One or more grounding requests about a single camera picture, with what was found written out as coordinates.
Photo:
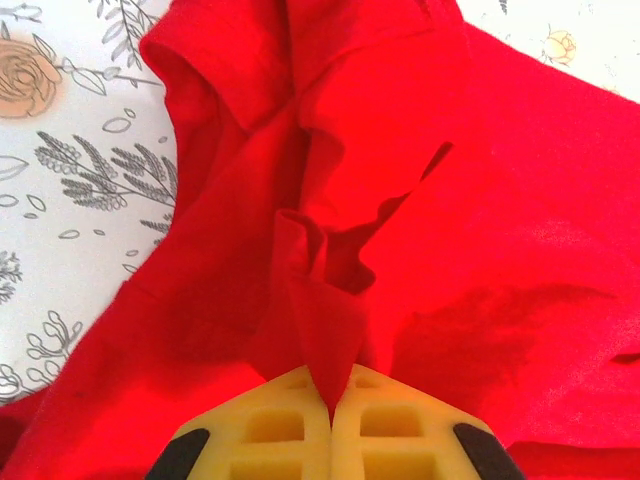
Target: square hole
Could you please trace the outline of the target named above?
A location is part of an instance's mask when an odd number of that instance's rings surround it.
[[[247,422],[247,443],[304,440],[304,418],[295,410],[261,410]]]
[[[426,453],[366,452],[365,480],[438,480],[435,460]]]
[[[360,419],[362,437],[421,437],[418,412],[404,405],[372,406]]]
[[[237,462],[231,465],[230,480],[302,480],[302,465],[297,462]]]

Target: black rubber tip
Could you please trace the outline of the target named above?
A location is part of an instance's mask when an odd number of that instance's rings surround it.
[[[525,480],[496,437],[468,423],[458,423],[453,432],[482,480]]]
[[[187,480],[209,436],[208,430],[198,428],[171,440],[145,480]]]

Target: red t-shirt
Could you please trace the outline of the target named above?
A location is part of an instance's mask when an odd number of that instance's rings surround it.
[[[191,417],[303,363],[332,408],[356,361],[530,478],[640,478],[640,107],[453,0],[286,3],[174,0],[143,40],[174,224],[0,410],[0,478],[142,478]]]

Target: beige rose drawing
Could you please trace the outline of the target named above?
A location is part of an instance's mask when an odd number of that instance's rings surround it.
[[[576,56],[576,43],[569,32],[551,32],[544,41],[544,56],[554,63],[569,64]]]
[[[56,97],[62,77],[34,46],[0,39],[0,118],[35,117]]]

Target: yellow plastic tool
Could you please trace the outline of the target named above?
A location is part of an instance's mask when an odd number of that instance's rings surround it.
[[[183,425],[146,480],[521,480],[480,420],[354,365],[333,425],[301,367]]]

